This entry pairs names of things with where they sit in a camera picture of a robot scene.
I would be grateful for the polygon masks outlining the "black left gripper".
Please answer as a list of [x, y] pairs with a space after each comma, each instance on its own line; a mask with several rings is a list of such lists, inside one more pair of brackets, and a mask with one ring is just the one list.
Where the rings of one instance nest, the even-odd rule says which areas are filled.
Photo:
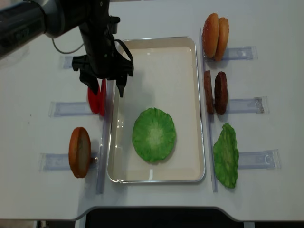
[[116, 80], [120, 97], [124, 95], [127, 78], [133, 76], [133, 56], [126, 45], [115, 39], [108, 28], [109, 17], [103, 24], [87, 21], [79, 26], [86, 54], [73, 57], [72, 68], [80, 71], [80, 81], [95, 94], [99, 79]]

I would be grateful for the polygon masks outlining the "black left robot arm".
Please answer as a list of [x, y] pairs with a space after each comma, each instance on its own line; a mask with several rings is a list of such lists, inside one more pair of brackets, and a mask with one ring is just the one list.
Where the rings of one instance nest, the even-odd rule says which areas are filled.
[[80, 81], [97, 94], [98, 79], [116, 81], [120, 96], [133, 76], [133, 56], [113, 35], [119, 17], [109, 15], [108, 0], [24, 0], [0, 11], [0, 57], [42, 34], [57, 38], [78, 27], [86, 55], [73, 57]]

